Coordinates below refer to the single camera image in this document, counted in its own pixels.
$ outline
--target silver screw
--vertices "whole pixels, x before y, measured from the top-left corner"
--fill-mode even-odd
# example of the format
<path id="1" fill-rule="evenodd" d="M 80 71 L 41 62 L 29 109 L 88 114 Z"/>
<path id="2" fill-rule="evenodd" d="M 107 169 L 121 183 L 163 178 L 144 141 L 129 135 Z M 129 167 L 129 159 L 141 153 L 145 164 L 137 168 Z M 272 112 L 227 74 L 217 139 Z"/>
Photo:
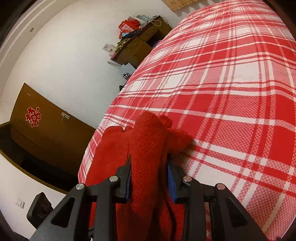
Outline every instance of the silver screw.
<path id="1" fill-rule="evenodd" d="M 109 180 L 111 182 L 116 182 L 118 180 L 118 176 L 111 176 L 111 177 L 109 177 Z"/>
<path id="2" fill-rule="evenodd" d="M 218 183 L 218 184 L 217 184 L 217 188 L 218 188 L 219 190 L 224 190 L 224 189 L 225 189 L 225 185 L 222 184 L 222 183 Z"/>
<path id="3" fill-rule="evenodd" d="M 185 177 L 183 177 L 183 180 L 184 180 L 185 182 L 189 183 L 189 182 L 192 181 L 192 177 L 190 177 L 190 176 L 185 176 Z"/>
<path id="4" fill-rule="evenodd" d="M 83 189 L 84 188 L 84 184 L 83 183 L 78 183 L 77 185 L 76 185 L 76 189 L 77 190 L 81 190 L 81 189 Z"/>

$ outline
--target red chinese character decoration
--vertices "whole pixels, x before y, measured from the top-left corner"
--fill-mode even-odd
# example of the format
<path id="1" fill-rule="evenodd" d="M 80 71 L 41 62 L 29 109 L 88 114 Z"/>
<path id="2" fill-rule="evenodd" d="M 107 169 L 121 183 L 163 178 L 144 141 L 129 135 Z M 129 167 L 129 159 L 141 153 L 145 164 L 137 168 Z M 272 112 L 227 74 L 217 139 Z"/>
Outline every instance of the red chinese character decoration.
<path id="1" fill-rule="evenodd" d="M 41 119 L 41 114 L 39 112 L 39 107 L 34 110 L 32 107 L 28 108 L 28 113 L 26 114 L 26 121 L 31 124 L 31 127 L 38 126 Z"/>

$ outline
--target red towel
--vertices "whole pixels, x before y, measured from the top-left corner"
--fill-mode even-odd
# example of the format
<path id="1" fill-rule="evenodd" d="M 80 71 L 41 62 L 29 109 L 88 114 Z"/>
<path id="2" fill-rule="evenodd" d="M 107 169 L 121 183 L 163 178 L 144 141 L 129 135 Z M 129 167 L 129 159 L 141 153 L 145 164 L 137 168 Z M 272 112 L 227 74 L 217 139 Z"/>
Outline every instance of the red towel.
<path id="1" fill-rule="evenodd" d="M 114 175 L 131 155 L 131 199 L 116 205 L 119 241 L 182 239 L 184 206 L 174 204 L 169 196 L 166 159 L 168 153 L 181 152 L 192 137 L 171 126 L 168 117 L 146 111 L 137 118 L 134 128 L 108 127 L 96 149 L 87 186 Z"/>

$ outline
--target light switch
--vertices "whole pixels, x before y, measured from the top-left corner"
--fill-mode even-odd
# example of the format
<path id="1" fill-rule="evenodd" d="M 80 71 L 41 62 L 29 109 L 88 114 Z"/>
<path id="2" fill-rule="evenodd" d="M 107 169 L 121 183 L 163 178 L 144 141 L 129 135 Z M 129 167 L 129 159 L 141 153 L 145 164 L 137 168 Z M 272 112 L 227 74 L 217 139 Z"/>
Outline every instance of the light switch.
<path id="1" fill-rule="evenodd" d="M 15 204 L 21 208 L 24 208 L 25 202 L 18 198 Z"/>

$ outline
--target mattress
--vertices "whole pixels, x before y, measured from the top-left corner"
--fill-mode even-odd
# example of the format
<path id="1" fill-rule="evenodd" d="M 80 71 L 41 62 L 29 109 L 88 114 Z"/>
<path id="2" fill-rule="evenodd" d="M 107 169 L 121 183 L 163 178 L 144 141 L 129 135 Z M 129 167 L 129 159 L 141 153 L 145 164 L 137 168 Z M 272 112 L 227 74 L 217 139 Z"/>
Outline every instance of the mattress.
<path id="1" fill-rule="evenodd" d="M 179 156 L 188 175 L 224 183 L 269 240 L 282 237 L 296 215 L 295 49 L 287 27 L 260 0 L 225 1 L 188 15 L 110 105 L 79 181 L 104 130 L 133 126 L 149 110 L 194 137 Z"/>

